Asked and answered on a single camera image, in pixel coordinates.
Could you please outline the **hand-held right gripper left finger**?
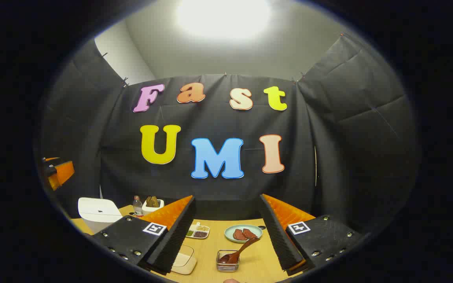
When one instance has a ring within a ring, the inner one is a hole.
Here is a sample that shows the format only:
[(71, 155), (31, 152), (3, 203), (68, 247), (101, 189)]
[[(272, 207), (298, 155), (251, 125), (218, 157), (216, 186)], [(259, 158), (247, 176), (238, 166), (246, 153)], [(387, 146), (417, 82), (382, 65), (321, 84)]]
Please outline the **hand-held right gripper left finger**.
[(93, 240), (125, 262), (166, 275), (177, 257), (196, 212), (190, 195), (143, 217), (124, 216)]

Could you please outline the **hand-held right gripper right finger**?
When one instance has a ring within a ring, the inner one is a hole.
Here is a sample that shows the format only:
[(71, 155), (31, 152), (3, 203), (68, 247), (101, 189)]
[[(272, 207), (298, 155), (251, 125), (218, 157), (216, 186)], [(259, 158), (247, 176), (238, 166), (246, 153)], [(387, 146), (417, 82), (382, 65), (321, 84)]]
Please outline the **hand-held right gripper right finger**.
[(259, 210), (287, 275), (328, 265), (363, 239), (361, 233), (332, 215), (315, 217), (269, 195), (260, 195)]

